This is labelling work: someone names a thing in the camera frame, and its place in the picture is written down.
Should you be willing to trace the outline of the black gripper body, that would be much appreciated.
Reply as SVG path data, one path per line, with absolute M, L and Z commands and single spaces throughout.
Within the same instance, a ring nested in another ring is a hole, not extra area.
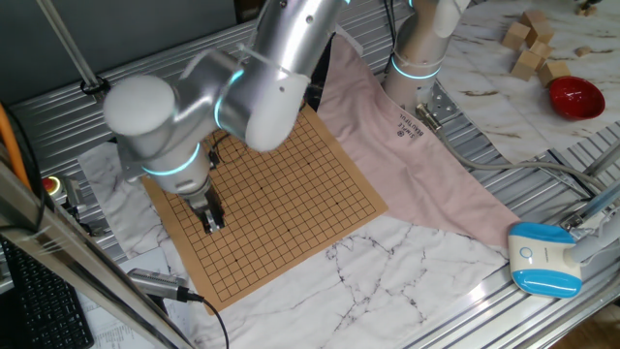
M 181 197 L 195 214 L 203 214 L 207 211 L 212 214 L 224 213 L 221 200 L 210 178 L 199 189 L 182 194 Z

